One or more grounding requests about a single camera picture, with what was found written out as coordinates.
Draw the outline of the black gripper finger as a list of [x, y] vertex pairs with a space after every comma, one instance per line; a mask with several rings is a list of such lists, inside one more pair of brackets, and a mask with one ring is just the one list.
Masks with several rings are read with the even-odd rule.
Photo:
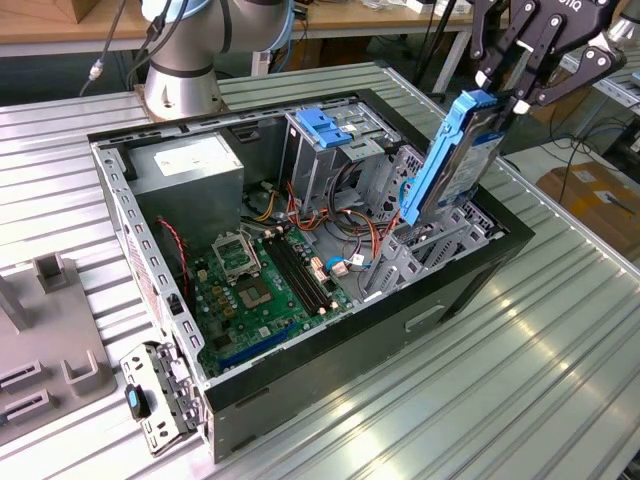
[[587, 43], [579, 46], [583, 47], [584, 51], [577, 70], [564, 80], [552, 84], [550, 76], [563, 56], [579, 48], [555, 47], [560, 22], [559, 17], [553, 17], [551, 28], [538, 33], [536, 17], [527, 28], [529, 32], [534, 33], [537, 43], [512, 96], [499, 114], [501, 130], [507, 129], [516, 116], [527, 113], [531, 107], [554, 103], [575, 90], [594, 84], [626, 64], [623, 51], [607, 38], [604, 29]]
[[476, 85], [489, 92], [538, 10], [537, 1], [471, 1], [470, 56], [477, 62]]

